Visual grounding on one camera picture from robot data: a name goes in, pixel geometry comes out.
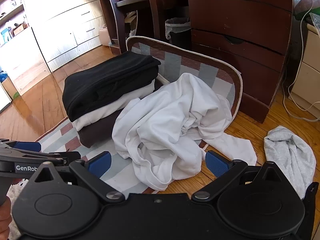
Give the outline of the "person's left hand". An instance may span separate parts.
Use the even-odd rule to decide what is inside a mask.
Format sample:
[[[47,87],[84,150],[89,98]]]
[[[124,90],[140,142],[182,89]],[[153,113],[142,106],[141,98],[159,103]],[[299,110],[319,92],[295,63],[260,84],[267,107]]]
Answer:
[[[10,233],[9,225],[12,222],[11,201],[8,196],[0,208],[0,240],[7,240]]]

